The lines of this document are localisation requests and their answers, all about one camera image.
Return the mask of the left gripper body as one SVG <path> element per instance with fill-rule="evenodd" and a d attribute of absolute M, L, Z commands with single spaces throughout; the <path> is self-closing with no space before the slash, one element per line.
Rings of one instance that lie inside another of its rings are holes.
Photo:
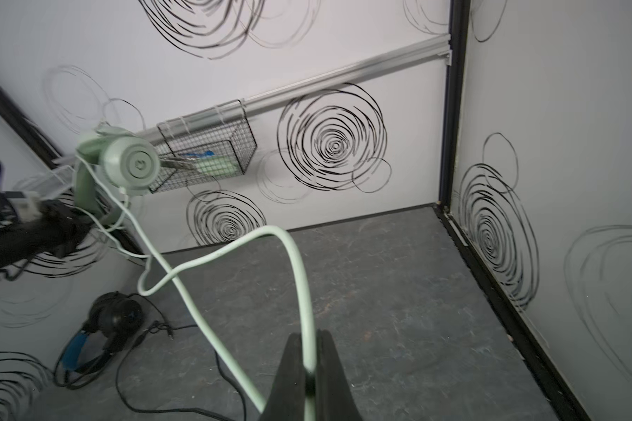
<path fill-rule="evenodd" d="M 12 263 L 31 260 L 49 253 L 62 259 L 72 254 L 91 230 L 91 220 L 61 200 L 48 200 L 40 206 L 41 216 L 15 226 Z"/>

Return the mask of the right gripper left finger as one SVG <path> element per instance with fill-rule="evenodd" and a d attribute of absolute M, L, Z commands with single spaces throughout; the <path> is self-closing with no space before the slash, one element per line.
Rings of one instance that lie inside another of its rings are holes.
<path fill-rule="evenodd" d="M 302 421 L 305 416 L 307 372 L 303 364 L 302 339 L 292 333 L 274 377 L 270 397 L 260 421 Z"/>

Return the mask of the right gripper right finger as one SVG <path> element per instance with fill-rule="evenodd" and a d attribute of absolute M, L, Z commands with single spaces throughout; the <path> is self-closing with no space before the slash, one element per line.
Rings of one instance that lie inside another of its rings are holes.
<path fill-rule="evenodd" d="M 339 358 L 333 335 L 317 331 L 315 412 L 319 421 L 362 421 Z"/>

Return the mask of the mint green headphones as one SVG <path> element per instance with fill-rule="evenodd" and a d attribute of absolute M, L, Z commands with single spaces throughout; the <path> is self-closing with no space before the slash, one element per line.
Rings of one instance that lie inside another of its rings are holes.
<path fill-rule="evenodd" d="M 151 143 L 108 124 L 81 134 L 77 158 L 79 163 L 75 165 L 73 182 L 75 207 L 89 212 L 105 226 L 117 223 L 121 210 L 115 208 L 107 213 L 101 207 L 100 187 L 90 166 L 97 166 L 109 184 L 124 189 L 130 196 L 148 192 L 161 172 L 160 158 Z"/>

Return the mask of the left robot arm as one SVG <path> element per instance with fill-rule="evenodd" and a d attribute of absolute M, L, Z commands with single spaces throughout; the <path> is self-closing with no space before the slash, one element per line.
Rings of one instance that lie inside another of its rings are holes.
<path fill-rule="evenodd" d="M 0 281 L 18 279 L 36 256 L 64 258 L 77 250 L 91 221 L 61 201 L 2 191 L 0 161 Z"/>

